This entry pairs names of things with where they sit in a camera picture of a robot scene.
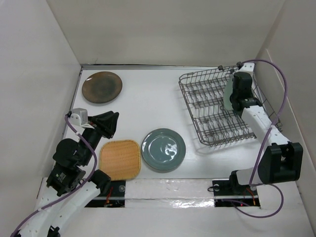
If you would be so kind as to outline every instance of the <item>light blue plate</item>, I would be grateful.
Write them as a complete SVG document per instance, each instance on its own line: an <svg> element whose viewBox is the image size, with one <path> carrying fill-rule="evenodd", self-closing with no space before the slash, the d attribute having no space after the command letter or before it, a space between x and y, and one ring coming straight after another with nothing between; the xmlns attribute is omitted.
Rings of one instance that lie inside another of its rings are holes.
<svg viewBox="0 0 316 237"><path fill-rule="evenodd" d="M142 143L142 156L146 163L157 170L178 167L186 155L186 144L175 131L160 128L150 132Z"/></svg>

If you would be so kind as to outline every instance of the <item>dish rack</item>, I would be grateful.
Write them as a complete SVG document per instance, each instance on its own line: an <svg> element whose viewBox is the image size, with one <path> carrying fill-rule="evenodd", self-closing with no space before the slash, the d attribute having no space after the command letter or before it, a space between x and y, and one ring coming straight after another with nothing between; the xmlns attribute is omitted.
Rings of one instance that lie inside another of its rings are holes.
<svg viewBox="0 0 316 237"><path fill-rule="evenodd" d="M244 139L255 138L251 128L233 111L223 105L225 85L237 66L183 74L179 85L187 104L199 141L209 146L220 146ZM270 120L277 115L260 90L255 76L252 85L254 95L262 102ZM280 130L280 120L276 124Z"/></svg>

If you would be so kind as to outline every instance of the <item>white wall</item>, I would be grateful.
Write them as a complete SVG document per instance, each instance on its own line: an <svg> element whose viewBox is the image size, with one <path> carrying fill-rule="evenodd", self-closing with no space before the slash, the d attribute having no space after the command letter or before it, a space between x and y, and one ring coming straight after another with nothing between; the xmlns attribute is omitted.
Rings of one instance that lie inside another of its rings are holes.
<svg viewBox="0 0 316 237"><path fill-rule="evenodd" d="M284 2L47 1L80 63L189 66L255 57Z"/></svg>
<svg viewBox="0 0 316 237"><path fill-rule="evenodd" d="M79 73L45 0L0 0L0 236L34 208Z"/></svg>
<svg viewBox="0 0 316 237"><path fill-rule="evenodd" d="M258 55L259 58L271 59L278 64L287 77L290 104L284 110L281 120L284 124L284 133L292 141L306 143L301 178L297 181L297 185L314 231L316 231L315 9L315 0L287 0ZM275 70L270 66L259 64L257 78L268 99L273 101L275 109L278 109L283 94Z"/></svg>

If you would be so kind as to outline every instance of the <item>brown plate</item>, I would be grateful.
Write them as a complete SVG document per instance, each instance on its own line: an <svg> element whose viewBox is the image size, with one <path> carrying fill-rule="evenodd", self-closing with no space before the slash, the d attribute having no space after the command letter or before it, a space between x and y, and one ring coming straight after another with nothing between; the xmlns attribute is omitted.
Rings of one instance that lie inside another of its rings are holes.
<svg viewBox="0 0 316 237"><path fill-rule="evenodd" d="M82 85L83 96L92 103L106 103L115 99L122 90L122 80L111 72L92 74Z"/></svg>

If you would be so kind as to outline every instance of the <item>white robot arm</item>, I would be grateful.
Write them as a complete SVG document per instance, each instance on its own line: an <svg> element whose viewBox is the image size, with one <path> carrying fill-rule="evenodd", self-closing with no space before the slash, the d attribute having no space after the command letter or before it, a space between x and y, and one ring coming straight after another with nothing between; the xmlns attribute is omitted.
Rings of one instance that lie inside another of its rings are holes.
<svg viewBox="0 0 316 237"><path fill-rule="evenodd" d="M270 121L261 102L254 97L253 68L252 63L244 64L231 75L224 91L225 109L233 110L249 125L262 144L263 151L254 167L233 171L229 181L221 183L220 188L230 190L232 195L241 195L249 185L296 181L301 172L303 148L280 133Z"/></svg>
<svg viewBox="0 0 316 237"><path fill-rule="evenodd" d="M76 214L94 197L107 192L111 182L107 174L95 170L80 185L85 171L79 167L87 165L92 154L95 156L94 150L102 136L113 137L118 117L119 114L112 111L88 117L84 109L74 109L67 114L67 123L69 118L70 123L85 127L85 130L78 135L79 142L64 139L57 145L53 156L56 164L41 200L33 215L21 223L25 225L17 228L11 237L60 237Z"/></svg>

